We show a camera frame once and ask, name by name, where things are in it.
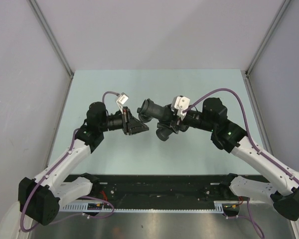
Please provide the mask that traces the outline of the large grey pipe adapter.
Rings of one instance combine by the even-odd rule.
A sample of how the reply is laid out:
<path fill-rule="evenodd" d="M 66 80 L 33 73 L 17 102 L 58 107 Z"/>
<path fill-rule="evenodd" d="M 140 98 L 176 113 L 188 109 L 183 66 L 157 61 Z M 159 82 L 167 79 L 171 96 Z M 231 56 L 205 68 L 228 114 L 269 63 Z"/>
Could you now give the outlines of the large grey pipe adapter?
<path fill-rule="evenodd" d="M 152 119 L 171 121 L 173 118 L 171 109 L 157 105 L 151 99 L 144 100 L 142 106 L 137 109 L 137 113 L 139 120 L 144 123 L 148 123 Z"/>

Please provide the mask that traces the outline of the grey pipe tee fitting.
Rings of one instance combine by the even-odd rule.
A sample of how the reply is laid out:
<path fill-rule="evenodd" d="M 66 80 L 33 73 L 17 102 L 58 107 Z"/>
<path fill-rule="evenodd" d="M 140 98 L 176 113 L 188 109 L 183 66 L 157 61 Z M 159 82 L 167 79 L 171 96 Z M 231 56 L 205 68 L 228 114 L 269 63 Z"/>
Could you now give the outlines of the grey pipe tee fitting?
<path fill-rule="evenodd" d="M 156 135 L 161 141 L 167 141 L 173 133 L 175 133 L 175 126 L 167 122 L 157 123 Z"/>

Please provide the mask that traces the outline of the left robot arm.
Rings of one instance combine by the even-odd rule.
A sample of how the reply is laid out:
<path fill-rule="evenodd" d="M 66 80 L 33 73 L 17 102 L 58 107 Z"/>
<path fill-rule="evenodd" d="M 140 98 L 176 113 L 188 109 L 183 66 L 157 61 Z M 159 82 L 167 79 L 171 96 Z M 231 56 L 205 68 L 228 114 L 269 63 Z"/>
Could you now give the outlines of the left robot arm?
<path fill-rule="evenodd" d="M 114 130 L 122 130 L 130 136 L 148 131 L 149 127 L 135 118 L 128 107 L 110 115 L 103 102 L 94 102 L 89 106 L 81 127 L 74 130 L 65 152 L 33 179 L 25 177 L 20 181 L 18 201 L 23 232 L 28 231 L 23 224 L 26 216 L 45 226 L 69 203 L 85 196 L 89 199 L 99 196 L 100 186 L 88 174 L 68 184 L 64 184 L 64 180 L 95 151 L 103 141 L 104 133 Z"/>

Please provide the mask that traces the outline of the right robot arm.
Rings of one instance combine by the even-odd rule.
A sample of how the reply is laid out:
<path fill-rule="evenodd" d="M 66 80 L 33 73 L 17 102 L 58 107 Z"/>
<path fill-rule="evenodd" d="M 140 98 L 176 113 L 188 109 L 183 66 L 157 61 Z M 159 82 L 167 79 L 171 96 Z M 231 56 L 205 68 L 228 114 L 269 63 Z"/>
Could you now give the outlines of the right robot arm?
<path fill-rule="evenodd" d="M 211 132 L 211 141 L 220 150 L 240 158 L 252 166 L 268 183 L 231 176 L 221 185 L 220 195 L 231 200 L 236 195 L 273 205 L 284 218 L 299 219 L 299 172 L 283 164 L 252 139 L 248 127 L 242 128 L 227 117 L 227 108 L 219 98 L 203 101 L 202 111 L 192 111 L 187 97 L 175 97 L 169 108 L 177 126 L 199 128 Z"/>

